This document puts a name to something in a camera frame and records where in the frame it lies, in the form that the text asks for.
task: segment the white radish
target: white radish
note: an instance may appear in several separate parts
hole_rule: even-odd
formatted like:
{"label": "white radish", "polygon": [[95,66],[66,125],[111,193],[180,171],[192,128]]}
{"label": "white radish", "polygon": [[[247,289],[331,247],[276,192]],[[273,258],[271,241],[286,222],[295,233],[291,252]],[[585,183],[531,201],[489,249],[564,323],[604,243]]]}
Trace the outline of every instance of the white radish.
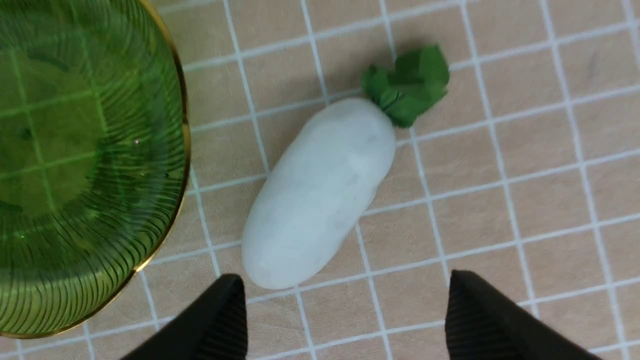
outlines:
{"label": "white radish", "polygon": [[372,101],[339,101],[309,120],[244,226],[243,265],[253,282],[289,288],[331,260],[391,168],[394,125],[410,127],[446,94],[448,82],[440,49],[425,47],[398,58],[395,72],[367,69],[363,90]]}
{"label": "white radish", "polygon": [[373,201],[395,153],[391,120],[371,101],[343,100],[309,120],[246,222],[243,263],[251,280],[282,289],[318,273]]}

